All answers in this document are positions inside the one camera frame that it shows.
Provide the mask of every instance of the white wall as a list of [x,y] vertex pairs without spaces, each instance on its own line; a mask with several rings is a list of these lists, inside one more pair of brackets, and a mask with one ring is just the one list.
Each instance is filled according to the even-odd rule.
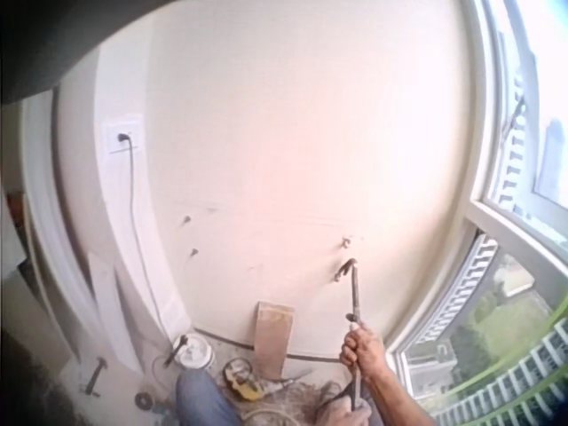
[[364,319],[395,326],[430,285],[467,160],[464,27],[452,0],[216,0],[155,14],[149,182],[197,327],[251,342],[256,303],[288,304],[290,350],[335,356],[351,293],[331,278],[351,256]]
[[103,198],[94,132],[98,64],[99,50],[95,50],[59,86],[54,160],[59,173],[60,200],[87,279],[90,274],[86,257],[92,252],[115,268],[128,302],[125,307],[128,318],[133,331],[138,332],[136,337],[142,335],[159,344],[159,330],[122,260]]

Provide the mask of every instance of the paint can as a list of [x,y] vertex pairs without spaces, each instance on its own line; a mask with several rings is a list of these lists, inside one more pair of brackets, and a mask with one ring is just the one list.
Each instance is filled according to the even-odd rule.
[[[209,367],[215,359],[215,354],[209,342],[205,337],[196,333],[188,333],[185,336],[187,337],[187,344],[177,353],[176,362],[183,368]],[[180,338],[181,336],[176,339],[174,347],[178,346]]]

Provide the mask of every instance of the electrical outlet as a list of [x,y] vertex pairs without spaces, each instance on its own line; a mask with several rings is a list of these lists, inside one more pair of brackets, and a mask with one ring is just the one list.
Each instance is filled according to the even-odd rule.
[[129,117],[123,121],[104,122],[103,134],[106,151],[109,154],[130,149],[128,140],[120,141],[118,135],[124,133],[130,137],[132,149],[144,145],[144,120],[142,117]]

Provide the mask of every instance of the hand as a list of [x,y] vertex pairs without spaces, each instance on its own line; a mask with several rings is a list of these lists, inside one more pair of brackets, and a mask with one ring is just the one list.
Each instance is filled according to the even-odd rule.
[[354,328],[345,336],[339,360],[351,371],[357,364],[363,379],[390,372],[384,356],[383,340],[369,327],[354,324]]
[[361,406],[351,411],[351,398],[343,397],[327,404],[316,426],[367,426],[371,407],[362,399]]

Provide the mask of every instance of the jeans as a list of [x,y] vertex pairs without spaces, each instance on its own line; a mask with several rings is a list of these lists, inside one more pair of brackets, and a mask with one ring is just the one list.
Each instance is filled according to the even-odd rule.
[[[335,398],[349,395],[351,385]],[[371,406],[373,413],[369,426],[383,426],[375,402],[368,389],[361,385],[361,397]],[[177,416],[182,426],[240,426],[237,410],[221,393],[213,377],[205,370],[186,370],[176,383]]]

